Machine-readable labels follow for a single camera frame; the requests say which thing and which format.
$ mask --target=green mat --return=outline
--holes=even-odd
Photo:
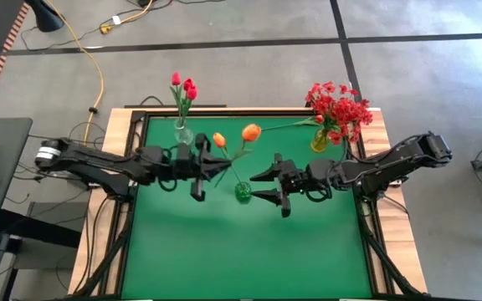
[[[248,123],[268,128],[299,120],[198,118],[188,124],[210,140],[221,132],[232,154]],[[313,126],[264,131],[249,146],[254,152],[235,161],[235,169],[248,181],[270,166],[275,152],[302,169],[315,158],[341,158],[340,146],[324,154],[311,150],[315,131]],[[173,120],[152,119],[146,144],[175,145]],[[221,156],[215,146],[212,150]],[[321,203],[291,195],[291,216],[284,219],[279,207],[265,200],[238,203],[231,171],[213,188],[217,179],[205,182],[202,203],[189,196],[188,181],[179,181],[170,193],[156,183],[139,189],[122,298],[371,297],[351,192],[333,191],[333,198]],[[251,186],[276,187],[273,182]]]

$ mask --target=glass vase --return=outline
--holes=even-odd
[[[314,140],[310,143],[310,146],[314,152],[323,152],[330,143],[331,139],[328,136],[328,130],[319,129],[315,133]]]
[[[178,117],[174,120],[174,138],[178,143],[191,145],[194,134],[187,127],[187,119]]]

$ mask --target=wooden table frame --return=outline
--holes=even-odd
[[[176,115],[176,108],[134,108],[134,109],[113,109],[111,111],[105,141],[102,150],[117,155],[127,155],[129,149],[138,146],[138,140],[133,139],[134,135],[130,133],[144,132],[142,129],[142,116],[147,114]],[[310,108],[193,108],[190,115],[210,115],[224,113],[224,111],[234,112],[236,115],[308,115]],[[386,127],[382,118],[380,109],[371,108],[373,114],[373,122],[369,126],[362,128],[361,134],[364,141],[363,148],[367,156],[375,155],[381,151],[390,148]],[[400,188],[390,188],[387,196],[404,204],[403,194]],[[100,209],[100,204],[104,201],[106,195],[103,190],[95,190],[90,195],[88,231],[89,243],[95,245],[95,250],[90,256],[91,273],[96,270],[101,260],[106,254],[106,250],[112,242],[114,242],[118,233],[126,220],[126,213],[129,205],[116,205],[114,201],[107,201]],[[423,273],[419,263],[416,245],[414,243],[412,229],[408,220],[408,215],[402,209],[396,207],[390,202],[380,200],[378,202],[377,214],[373,214],[367,218],[369,227],[376,234],[379,242],[386,248],[387,254],[398,267],[400,272],[407,280],[419,291],[426,292]],[[92,242],[93,222],[97,217],[97,225],[95,229],[95,240]],[[87,225],[84,225],[83,233],[85,233]],[[382,267],[378,256],[373,250],[365,244],[366,251],[371,254],[368,257],[367,265],[370,272],[370,282],[372,283],[373,293],[393,293],[394,289],[398,292],[395,283],[389,280],[389,277]],[[86,236],[82,235],[79,243],[79,249],[75,260],[74,271],[69,285],[69,293],[73,293],[80,280],[82,279],[87,266],[87,242]],[[116,254],[110,265],[108,273],[102,278],[96,287],[95,294],[113,294],[120,292],[118,279],[122,270],[121,250]]]

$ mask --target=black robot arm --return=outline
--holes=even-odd
[[[376,200],[391,182],[407,180],[408,174],[419,167],[445,166],[451,158],[444,138],[429,132],[411,136],[390,150],[364,160],[319,159],[311,161],[303,171],[292,160],[283,161],[280,154],[275,154],[271,167],[250,180],[274,181],[276,178],[278,189],[254,191],[253,195],[282,206],[282,217],[288,217],[291,214],[290,193],[305,193],[313,202],[321,202],[332,197],[331,187],[347,190],[358,186],[362,197]],[[322,196],[313,197],[310,194],[313,191]]]
[[[171,149],[141,147],[130,156],[118,156],[60,138],[43,141],[34,162],[42,172],[71,172],[83,182],[97,183],[109,196],[126,202],[133,198],[132,181],[141,185],[157,181],[164,190],[171,191],[175,187],[167,188],[164,182],[194,179],[191,196],[201,202],[206,195],[203,181],[229,168],[231,161],[212,156],[211,143],[204,134],[197,135],[195,147],[196,154],[181,143]],[[177,150],[175,158],[173,149]]]

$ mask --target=table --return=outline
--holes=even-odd
[[[374,122],[362,129],[368,155],[389,148],[382,112],[372,109],[372,113]],[[172,108],[112,110],[103,151],[124,155],[141,139],[146,145],[173,145],[173,120],[165,116],[175,114]],[[249,122],[265,128],[302,120],[309,114],[310,109],[305,108],[195,108],[190,113],[194,117],[190,125],[208,135],[219,130],[235,147],[237,137],[229,137],[239,136],[240,129]],[[224,117],[228,119],[219,128],[219,118]],[[247,157],[241,159],[245,164],[236,163],[241,177],[265,170],[276,151],[285,158],[292,156],[298,166],[317,157],[309,147],[314,128],[279,131],[279,135],[264,131],[254,146],[253,159]],[[141,133],[140,139],[135,132]],[[294,139],[264,138],[282,134]],[[329,148],[324,156],[339,159],[341,152],[339,147]],[[203,204],[190,199],[188,184],[183,182],[170,194],[159,191],[157,186],[141,187],[135,208],[107,202],[97,218],[95,251],[90,257],[93,271],[121,230],[127,212],[135,209],[135,214],[131,240],[115,257],[96,292],[121,293],[122,298],[366,298],[393,289],[386,285],[377,256],[362,242],[351,193],[342,192],[319,204],[295,196],[291,199],[291,217],[282,220],[279,209],[260,199],[253,198],[246,207],[219,202],[227,197],[234,183],[232,173],[225,176],[218,189],[206,183],[208,197]],[[262,185],[267,189],[272,183]],[[253,188],[262,186],[255,183]],[[400,189],[392,188],[387,194],[404,205]],[[154,202],[146,202],[152,195]],[[104,192],[92,192],[90,221],[104,199]],[[374,230],[380,230],[379,237],[383,237],[389,256],[401,272],[413,286],[425,291],[407,215],[390,203],[379,202],[378,215],[368,221]],[[82,235],[70,293],[85,272],[85,239]],[[184,277],[194,281],[184,282]]]

